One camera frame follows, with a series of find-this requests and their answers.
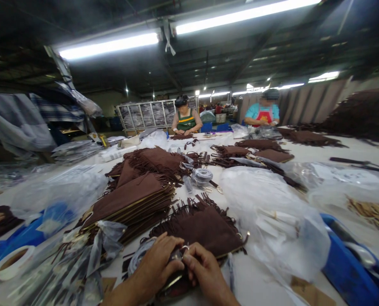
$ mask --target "plaid shirt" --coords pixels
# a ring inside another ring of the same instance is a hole
[[[60,105],[52,103],[40,96],[30,93],[31,101],[38,107],[42,118],[47,122],[75,122],[78,129],[87,132],[85,118],[86,114],[78,105]]]

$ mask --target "blue shirt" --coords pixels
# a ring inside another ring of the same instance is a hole
[[[280,119],[279,107],[277,106],[277,104],[272,104],[271,106],[265,107],[265,106],[260,106],[259,103],[256,103],[252,105],[251,107],[249,107],[248,111],[246,112],[245,118],[248,117],[248,118],[256,119],[259,114],[259,111],[270,112],[270,109],[272,109],[272,113],[273,113],[272,120]]]

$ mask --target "packing tape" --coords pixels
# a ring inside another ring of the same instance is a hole
[[[22,246],[0,260],[0,281],[7,281],[16,276],[32,259],[34,246]]]

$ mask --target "ceiling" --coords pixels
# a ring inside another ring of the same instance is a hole
[[[116,28],[122,33],[160,28],[166,17],[190,20],[259,2],[0,0],[0,86],[55,86],[61,76],[45,45]],[[268,78],[273,86],[304,83],[328,71],[357,79],[377,76],[379,1],[323,0],[315,7],[172,37],[175,56],[165,52],[166,43],[164,37],[157,45],[70,61],[74,84],[81,92],[128,87],[148,97],[204,86],[245,90],[246,83],[268,85]]]

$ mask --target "worker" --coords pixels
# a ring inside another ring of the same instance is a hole
[[[220,103],[218,103],[215,107],[215,115],[219,115],[222,113],[222,106]]]
[[[188,107],[188,96],[177,97],[174,104],[178,111],[174,116],[173,131],[184,135],[197,133],[202,127],[202,121],[197,110]]]
[[[189,246],[183,260],[169,262],[176,247],[182,247],[184,240],[159,236],[141,260],[137,270],[126,281],[118,285],[103,302],[103,306],[146,305],[160,291],[168,278],[177,271],[188,268],[192,286],[199,284],[204,296],[211,305],[240,306],[223,278],[214,255],[200,244]]]
[[[263,92],[259,102],[249,107],[246,112],[245,123],[254,127],[279,124],[279,107],[275,104],[278,99],[279,91],[277,89],[272,88]]]

